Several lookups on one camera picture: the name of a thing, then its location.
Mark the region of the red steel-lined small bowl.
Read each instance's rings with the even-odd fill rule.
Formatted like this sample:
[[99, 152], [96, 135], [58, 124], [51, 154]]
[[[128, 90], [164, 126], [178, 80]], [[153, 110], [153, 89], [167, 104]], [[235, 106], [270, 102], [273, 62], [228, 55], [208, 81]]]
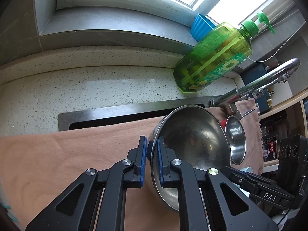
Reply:
[[241, 122], [235, 116], [229, 116], [220, 122], [230, 145], [231, 161], [240, 165], [246, 155], [246, 136]]

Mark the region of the large stainless steel bowl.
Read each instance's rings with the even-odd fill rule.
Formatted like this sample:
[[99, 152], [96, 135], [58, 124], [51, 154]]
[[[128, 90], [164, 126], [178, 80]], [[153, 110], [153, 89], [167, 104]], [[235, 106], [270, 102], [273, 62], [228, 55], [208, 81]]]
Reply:
[[159, 137], [176, 157], [206, 171], [231, 166], [230, 144], [220, 121], [209, 110], [184, 105], [165, 116], [147, 139], [145, 182], [154, 196], [170, 210], [178, 212], [177, 189], [164, 189], [159, 182], [157, 151]]

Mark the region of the chrome kitchen faucet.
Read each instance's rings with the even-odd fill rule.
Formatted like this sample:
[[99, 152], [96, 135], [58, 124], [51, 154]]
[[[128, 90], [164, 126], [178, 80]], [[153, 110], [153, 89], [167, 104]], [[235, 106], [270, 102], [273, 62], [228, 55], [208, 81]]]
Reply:
[[233, 89], [230, 92], [221, 95], [215, 99], [209, 100], [210, 107], [222, 107], [228, 116], [235, 116], [241, 120], [247, 114], [253, 112], [254, 109], [249, 110], [241, 115], [235, 103], [237, 101], [247, 100], [251, 93], [254, 99], [258, 99], [264, 94], [264, 90], [276, 83], [286, 82], [292, 74], [294, 74], [300, 66], [300, 60], [293, 58], [273, 69], [269, 73], [261, 76], [255, 81], [243, 86], [242, 88]]

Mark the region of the pale green ceramic bowl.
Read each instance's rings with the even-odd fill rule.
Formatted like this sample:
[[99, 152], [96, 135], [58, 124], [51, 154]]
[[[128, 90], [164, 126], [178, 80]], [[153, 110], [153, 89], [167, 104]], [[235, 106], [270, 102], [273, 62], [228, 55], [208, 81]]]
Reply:
[[[240, 171], [242, 171], [242, 172], [253, 173], [253, 169], [252, 169], [251, 167], [242, 168], [242, 169], [240, 169]], [[240, 191], [242, 191], [242, 193], [244, 193], [247, 197], [249, 197], [249, 195], [250, 195], [249, 192], [247, 192], [247, 191], [245, 191], [244, 189], [242, 189], [242, 188], [240, 187], [240, 185], [238, 185], [238, 184], [235, 184], [235, 185], [236, 185], [236, 187], [238, 187], [238, 189], [240, 189]]]

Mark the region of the wooden shelf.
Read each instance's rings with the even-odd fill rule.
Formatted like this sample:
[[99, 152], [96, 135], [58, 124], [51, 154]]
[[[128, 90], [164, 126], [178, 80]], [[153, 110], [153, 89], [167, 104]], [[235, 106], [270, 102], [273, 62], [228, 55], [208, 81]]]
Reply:
[[260, 116], [264, 173], [278, 169], [282, 139], [293, 135], [307, 137], [306, 100], [307, 89], [304, 89]]

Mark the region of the pink towel mat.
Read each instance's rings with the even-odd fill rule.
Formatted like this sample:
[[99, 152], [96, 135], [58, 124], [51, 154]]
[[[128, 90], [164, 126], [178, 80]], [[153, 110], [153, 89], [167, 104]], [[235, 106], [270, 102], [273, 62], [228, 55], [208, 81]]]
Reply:
[[[247, 139], [241, 165], [263, 172], [259, 107], [254, 99], [236, 102]], [[129, 123], [42, 135], [1, 137], [1, 205], [17, 230], [27, 224], [88, 168], [110, 168], [151, 134], [164, 116]], [[145, 183], [128, 189], [124, 230], [180, 230], [178, 213], [170, 210]]]

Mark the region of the green dish soap bottle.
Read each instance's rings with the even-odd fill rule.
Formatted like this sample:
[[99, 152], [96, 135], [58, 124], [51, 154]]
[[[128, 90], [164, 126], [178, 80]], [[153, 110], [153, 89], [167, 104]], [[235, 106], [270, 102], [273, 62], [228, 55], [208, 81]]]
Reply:
[[262, 23], [275, 32], [264, 12], [238, 27], [226, 22], [217, 25], [176, 65], [177, 87], [184, 93], [200, 91], [245, 61], [252, 55], [251, 39]]

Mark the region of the blue plastic cup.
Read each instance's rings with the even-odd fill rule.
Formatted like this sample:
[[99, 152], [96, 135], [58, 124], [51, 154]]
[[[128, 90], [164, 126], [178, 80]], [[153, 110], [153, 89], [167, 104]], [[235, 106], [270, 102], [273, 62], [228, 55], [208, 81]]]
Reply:
[[191, 36], [201, 41], [216, 25], [206, 16], [198, 13], [190, 29]]

